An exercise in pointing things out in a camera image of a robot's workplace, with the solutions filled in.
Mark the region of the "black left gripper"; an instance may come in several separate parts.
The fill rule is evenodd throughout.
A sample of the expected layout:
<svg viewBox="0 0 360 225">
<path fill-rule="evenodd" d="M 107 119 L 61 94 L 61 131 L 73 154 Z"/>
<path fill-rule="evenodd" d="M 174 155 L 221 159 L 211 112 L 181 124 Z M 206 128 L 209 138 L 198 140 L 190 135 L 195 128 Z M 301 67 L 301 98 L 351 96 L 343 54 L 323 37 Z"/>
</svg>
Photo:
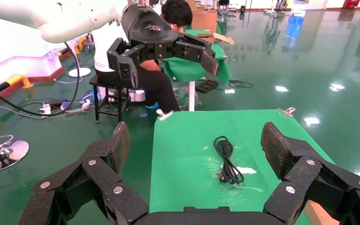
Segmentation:
<svg viewBox="0 0 360 225">
<path fill-rule="evenodd" d="M 174 32 L 149 6 L 136 3 L 127 6 L 121 22 L 128 43 L 119 37 L 106 54 L 109 68 L 122 80 L 131 82 L 133 88 L 139 84 L 136 67 L 146 60 L 177 57 L 200 63 L 209 75 L 217 76 L 218 61 L 211 43 L 187 33 Z"/>
</svg>

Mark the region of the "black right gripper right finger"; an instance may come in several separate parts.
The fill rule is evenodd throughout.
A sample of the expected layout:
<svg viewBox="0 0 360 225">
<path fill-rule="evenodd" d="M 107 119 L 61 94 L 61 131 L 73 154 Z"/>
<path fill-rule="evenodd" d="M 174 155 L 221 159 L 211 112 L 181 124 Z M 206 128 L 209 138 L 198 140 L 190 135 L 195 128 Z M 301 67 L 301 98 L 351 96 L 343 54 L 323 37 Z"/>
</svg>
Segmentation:
<svg viewBox="0 0 360 225">
<path fill-rule="evenodd" d="M 308 201 L 319 204 L 342 225 L 360 225 L 360 176 L 325 160 L 306 141 L 263 126 L 261 146 L 280 184 L 263 207 L 293 225 Z"/>
</svg>

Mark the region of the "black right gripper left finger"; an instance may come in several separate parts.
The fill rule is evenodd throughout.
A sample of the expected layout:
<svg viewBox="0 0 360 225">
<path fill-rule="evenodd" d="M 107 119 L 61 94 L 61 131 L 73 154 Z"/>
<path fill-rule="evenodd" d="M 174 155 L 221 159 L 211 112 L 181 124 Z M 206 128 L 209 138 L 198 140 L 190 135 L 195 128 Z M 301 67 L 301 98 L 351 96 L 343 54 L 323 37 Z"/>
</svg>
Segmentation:
<svg viewBox="0 0 360 225">
<path fill-rule="evenodd" d="M 135 224 L 149 207 L 121 177 L 129 150 L 129 130 L 120 122 L 112 136 L 91 142 L 75 162 L 39 181 L 19 223 L 65 225 L 92 201 L 110 224 Z"/>
</svg>

